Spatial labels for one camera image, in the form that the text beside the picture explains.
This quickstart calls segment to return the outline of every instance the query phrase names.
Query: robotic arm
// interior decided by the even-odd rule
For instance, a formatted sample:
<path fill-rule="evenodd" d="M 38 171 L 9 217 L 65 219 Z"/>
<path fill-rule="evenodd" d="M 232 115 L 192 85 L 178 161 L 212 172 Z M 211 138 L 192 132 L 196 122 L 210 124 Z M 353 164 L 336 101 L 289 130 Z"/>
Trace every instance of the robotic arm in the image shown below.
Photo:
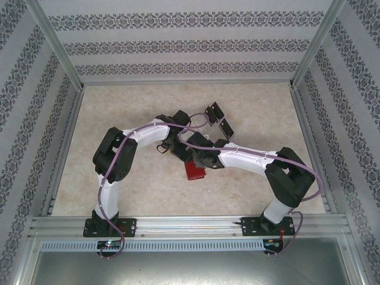
<path fill-rule="evenodd" d="M 304 164 L 290 148 L 283 147 L 280 151 L 258 151 L 240 147 L 229 140 L 217 140 L 215 143 L 208 140 L 200 132 L 195 132 L 184 144 L 180 139 L 180 132 L 191 122 L 190 117 L 183 111 L 178 111 L 173 117 L 160 115 L 151 123 L 171 123 L 183 126 L 153 125 L 139 131 L 127 129 L 124 131 L 111 128 L 105 135 L 102 143 L 93 157 L 98 173 L 99 186 L 113 160 L 116 149 L 127 134 L 134 132 L 126 141 L 116 162 L 104 182 L 101 193 L 103 211 L 106 216 L 115 221 L 118 219 L 118 191 L 120 181 L 129 173 L 136 151 L 143 147 L 162 141 L 160 145 L 165 150 L 183 162 L 194 160 L 198 167 L 220 169 L 237 167 L 267 177 L 275 198 L 268 204 L 261 214 L 261 227 L 270 232 L 276 224 L 292 209 L 298 207 L 303 197 L 313 184 L 315 177 L 306 170 L 293 164 L 268 158 L 267 155 L 278 156 Z M 196 147 L 233 148 L 234 150 L 202 150 Z M 256 151 L 264 156 L 258 156 L 238 150 Z M 97 203 L 92 218 L 104 230 L 112 230 L 106 222 Z"/>

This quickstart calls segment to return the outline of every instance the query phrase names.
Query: black mounting plate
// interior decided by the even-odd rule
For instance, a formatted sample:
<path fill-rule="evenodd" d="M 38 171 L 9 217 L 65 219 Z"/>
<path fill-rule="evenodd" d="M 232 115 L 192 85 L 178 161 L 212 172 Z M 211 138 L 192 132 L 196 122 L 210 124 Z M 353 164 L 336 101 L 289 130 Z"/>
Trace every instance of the black mounting plate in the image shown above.
<path fill-rule="evenodd" d="M 134 238 L 136 222 L 135 218 L 118 218 L 116 226 L 123 231 L 126 238 Z M 114 230 L 110 235 L 99 227 L 93 218 L 88 218 L 84 224 L 83 236 L 85 238 L 119 238 L 120 234 Z"/>
<path fill-rule="evenodd" d="M 291 217 L 284 217 L 271 233 L 267 233 L 262 227 L 260 217 L 242 217 L 240 219 L 242 224 L 243 236 L 280 236 L 280 229 L 284 230 L 284 236 L 294 236 L 295 227 Z"/>

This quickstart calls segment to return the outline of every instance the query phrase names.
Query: red block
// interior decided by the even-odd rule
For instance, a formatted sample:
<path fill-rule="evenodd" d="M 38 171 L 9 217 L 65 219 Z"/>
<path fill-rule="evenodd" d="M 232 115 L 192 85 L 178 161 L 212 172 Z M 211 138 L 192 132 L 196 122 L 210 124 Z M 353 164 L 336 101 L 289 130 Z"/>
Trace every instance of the red block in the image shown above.
<path fill-rule="evenodd" d="M 193 160 L 189 163 L 185 163 L 185 169 L 188 180 L 202 179 L 206 175 L 204 168 L 197 168 Z"/>

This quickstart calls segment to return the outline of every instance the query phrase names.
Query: purple cable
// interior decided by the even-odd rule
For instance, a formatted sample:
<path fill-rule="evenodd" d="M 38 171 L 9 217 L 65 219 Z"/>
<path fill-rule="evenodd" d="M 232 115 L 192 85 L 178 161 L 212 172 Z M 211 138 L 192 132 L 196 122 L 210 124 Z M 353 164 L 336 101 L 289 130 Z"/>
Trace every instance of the purple cable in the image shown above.
<path fill-rule="evenodd" d="M 102 201 L 101 201 L 101 194 L 102 194 L 102 190 L 103 190 L 103 186 L 105 184 L 105 182 L 107 181 L 107 178 L 112 170 L 112 167 L 115 165 L 115 162 L 116 162 L 116 159 L 118 158 L 120 152 L 121 152 L 121 149 L 122 147 L 124 146 L 124 144 L 126 143 L 127 139 L 134 133 L 144 129 L 144 128 L 148 128 L 150 126 L 176 126 L 178 128 L 183 128 L 183 130 L 179 133 L 179 141 L 184 143 L 185 145 L 187 145 L 188 147 L 191 147 L 191 148 L 197 148 L 199 150 L 229 150 L 229 151 L 240 151 L 240 152 L 243 152 L 243 153 L 249 153 L 249 154 L 253 154 L 253 155 L 256 155 L 256 156 L 260 156 L 260 157 L 267 157 L 269 159 L 275 159 L 275 160 L 279 160 L 279 161 L 282 161 L 282 162 L 286 162 L 286 163 L 290 163 L 290 164 L 293 164 L 295 166 L 298 166 L 300 168 L 303 168 L 305 170 L 307 170 L 308 172 L 310 172 L 311 174 L 313 174 L 317 181 L 319 182 L 319 189 L 318 191 L 307 197 L 307 198 L 304 198 L 302 201 L 309 201 L 313 198 L 315 198 L 316 196 L 318 196 L 323 190 L 324 190 L 324 186 L 323 186 L 323 181 L 322 181 L 322 178 L 320 177 L 319 174 L 317 174 L 314 170 L 312 170 L 311 168 L 301 164 L 301 163 L 298 163 L 296 161 L 293 161 L 293 160 L 289 160 L 289 159 L 284 159 L 282 157 L 277 157 L 277 156 L 271 156 L 271 155 L 266 155 L 264 153 L 260 153 L 258 151 L 253 151 L 253 150 L 245 150 L 245 149 L 241 149 L 241 148 L 234 148 L 234 147 L 199 147 L 197 145 L 193 145 L 193 144 L 189 144 L 188 142 L 184 141 L 182 138 L 181 138 L 181 134 L 183 134 L 186 130 L 192 130 L 192 129 L 199 129 L 199 128 L 202 128 L 204 126 L 206 126 L 208 123 L 209 123 L 209 120 L 208 120 L 208 116 L 205 114 L 205 113 L 196 113 L 196 114 L 193 114 L 190 116 L 190 118 L 194 117 L 194 116 L 197 116 L 197 115 L 202 115 L 203 117 L 205 117 L 206 121 L 199 125 L 199 126 L 183 126 L 183 125 L 178 125 L 176 123 L 148 123 L 147 125 L 144 125 L 144 126 L 140 126 L 136 129 L 134 129 L 132 132 L 130 132 L 129 134 L 127 134 L 125 136 L 125 138 L 122 140 L 122 142 L 120 143 L 120 146 L 106 172 L 106 174 L 104 175 L 104 178 L 102 179 L 101 183 L 100 183 L 100 187 L 99 187 L 99 191 L 98 191 L 98 194 L 97 194 L 97 200 L 98 200 L 98 203 L 99 203 L 99 209 L 100 209 L 100 212 L 103 214 L 103 217 L 104 219 L 120 234 L 120 237 L 121 237 L 121 241 L 122 241 L 122 246 L 120 247 L 120 249 L 112 256 L 109 256 L 107 257 L 107 259 L 112 259 L 112 258 L 115 258 L 117 257 L 122 251 L 123 251 L 123 248 L 125 246 L 125 237 L 124 237 L 124 234 L 123 232 L 118 228 L 116 227 L 112 222 L 111 220 L 107 217 L 106 213 L 104 212 L 103 210 L 103 204 L 102 204 Z M 298 231 L 299 229 L 301 228 L 301 225 L 302 225 L 302 220 L 303 220 L 303 216 L 302 216 L 302 213 L 301 212 L 294 212 L 294 213 L 299 213 L 301 215 L 301 221 L 300 221 L 300 225 L 295 233 L 295 235 L 293 236 L 293 238 L 291 239 L 291 241 L 289 242 L 289 244 L 286 246 L 286 248 L 289 247 L 289 245 L 293 242 L 293 240 L 295 239 L 295 237 L 297 236 L 298 234 Z M 100 250 L 100 257 L 101 258 L 104 258 L 104 256 L 102 255 L 102 252 L 103 252 L 104 248 L 102 248 Z"/>

